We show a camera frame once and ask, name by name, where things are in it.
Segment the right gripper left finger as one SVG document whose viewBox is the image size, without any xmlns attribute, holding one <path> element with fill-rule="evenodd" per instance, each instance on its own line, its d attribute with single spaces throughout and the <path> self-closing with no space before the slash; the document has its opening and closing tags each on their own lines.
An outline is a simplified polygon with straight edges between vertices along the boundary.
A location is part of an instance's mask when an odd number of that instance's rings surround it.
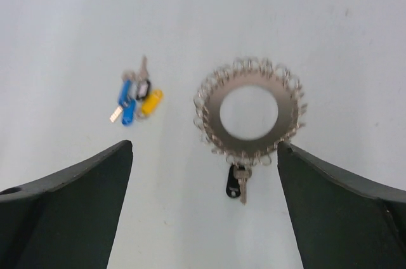
<svg viewBox="0 0 406 269">
<path fill-rule="evenodd" d="M 123 140 L 1 191 L 1 268 L 106 268 L 132 165 Z"/>
</svg>

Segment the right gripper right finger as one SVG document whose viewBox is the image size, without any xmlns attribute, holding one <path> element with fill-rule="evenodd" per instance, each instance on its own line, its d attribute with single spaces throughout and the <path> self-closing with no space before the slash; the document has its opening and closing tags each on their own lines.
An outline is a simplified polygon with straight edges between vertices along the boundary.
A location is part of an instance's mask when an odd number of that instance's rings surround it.
<svg viewBox="0 0 406 269">
<path fill-rule="evenodd" d="M 405 268 L 405 191 L 291 143 L 277 158 L 304 268 Z"/>
</svg>

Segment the metal disc with keyrings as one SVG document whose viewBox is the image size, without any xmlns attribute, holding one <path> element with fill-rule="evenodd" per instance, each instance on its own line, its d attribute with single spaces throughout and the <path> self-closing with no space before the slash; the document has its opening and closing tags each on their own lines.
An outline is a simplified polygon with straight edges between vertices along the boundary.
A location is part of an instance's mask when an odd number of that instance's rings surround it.
<svg viewBox="0 0 406 269">
<path fill-rule="evenodd" d="M 299 77 L 282 63 L 238 58 L 202 81 L 193 98 L 200 141 L 228 163 L 270 165 L 281 141 L 304 126 Z"/>
</svg>

